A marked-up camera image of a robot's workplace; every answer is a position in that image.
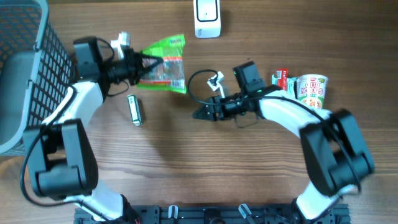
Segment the bright green snack bag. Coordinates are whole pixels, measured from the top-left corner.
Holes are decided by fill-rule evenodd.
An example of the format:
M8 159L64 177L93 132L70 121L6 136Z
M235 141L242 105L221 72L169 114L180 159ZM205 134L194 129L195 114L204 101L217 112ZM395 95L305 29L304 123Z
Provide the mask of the bright green snack bag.
M145 90L173 91L186 94L183 49L185 36L172 35L141 50L141 53L161 57L163 62L141 77L138 88Z

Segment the green carton with barcode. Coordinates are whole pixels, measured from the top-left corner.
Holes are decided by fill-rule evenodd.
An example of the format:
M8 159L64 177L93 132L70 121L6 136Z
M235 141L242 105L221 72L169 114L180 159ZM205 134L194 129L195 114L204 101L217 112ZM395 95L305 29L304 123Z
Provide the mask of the green carton with barcode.
M141 118L141 112L139 109L139 102L138 102L137 97L135 95L128 95L127 101L129 104L129 110L130 110L130 114L131 114L132 123L135 126L141 126L142 118Z

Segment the red and white sachet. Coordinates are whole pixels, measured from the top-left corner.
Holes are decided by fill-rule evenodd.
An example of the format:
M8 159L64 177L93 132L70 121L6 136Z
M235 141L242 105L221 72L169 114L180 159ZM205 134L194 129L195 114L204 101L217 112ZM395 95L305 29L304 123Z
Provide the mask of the red and white sachet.
M280 68L276 71L277 86L283 90L287 90L287 76L289 73L288 68Z

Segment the light green snack packet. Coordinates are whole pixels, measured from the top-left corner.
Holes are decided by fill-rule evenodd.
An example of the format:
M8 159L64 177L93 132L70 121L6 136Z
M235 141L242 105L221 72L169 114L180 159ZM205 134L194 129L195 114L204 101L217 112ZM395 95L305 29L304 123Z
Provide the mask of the light green snack packet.
M287 86L286 92L287 92L290 96L292 96L292 97L294 97L294 98L296 98L296 90L295 90L296 81L297 81L297 78L296 78L296 77L293 77L293 78L287 77L287 84L288 84L288 86ZM272 76L271 76L271 82L272 82L273 85L277 85L276 75L272 75Z

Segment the cup noodles cup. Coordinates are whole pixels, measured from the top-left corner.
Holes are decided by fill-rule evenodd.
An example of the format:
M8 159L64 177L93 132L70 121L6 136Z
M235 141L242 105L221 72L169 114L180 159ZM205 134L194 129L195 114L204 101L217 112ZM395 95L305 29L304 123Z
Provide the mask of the cup noodles cup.
M306 105L322 109L328 77L319 74L306 74L297 79L297 99Z

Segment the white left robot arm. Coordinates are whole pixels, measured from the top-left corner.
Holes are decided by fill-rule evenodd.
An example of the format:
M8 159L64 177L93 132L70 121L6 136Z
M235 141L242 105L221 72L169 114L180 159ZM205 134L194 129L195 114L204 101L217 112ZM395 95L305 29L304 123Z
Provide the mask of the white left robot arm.
M20 188L30 203L34 200L25 186L25 176L38 197L53 200L51 207L74 203L100 223L140 223L139 214L124 195L113 192L99 181L98 164L85 125L109 96L112 83L133 86L141 77L162 64L163 59L120 43L123 56L104 59L99 37L74 41L79 80L68 84L67 97L42 124L23 133L26 145L20 174Z

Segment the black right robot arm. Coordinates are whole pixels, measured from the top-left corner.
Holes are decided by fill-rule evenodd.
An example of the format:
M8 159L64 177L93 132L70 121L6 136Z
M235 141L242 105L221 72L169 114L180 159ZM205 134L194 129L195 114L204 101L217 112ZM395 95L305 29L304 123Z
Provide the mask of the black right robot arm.
M207 84L219 95L201 100L193 118L208 121L232 119L247 112L273 121L296 135L301 142L310 178L306 189L279 212L276 205L264 211L266 220L287 223L325 223L343 216L336 203L353 189L362 191L361 181L375 170L374 161L355 117L346 109L331 112L315 109L290 96L277 85L266 85L256 64L248 61L234 67L240 91L226 95L224 75L216 70Z

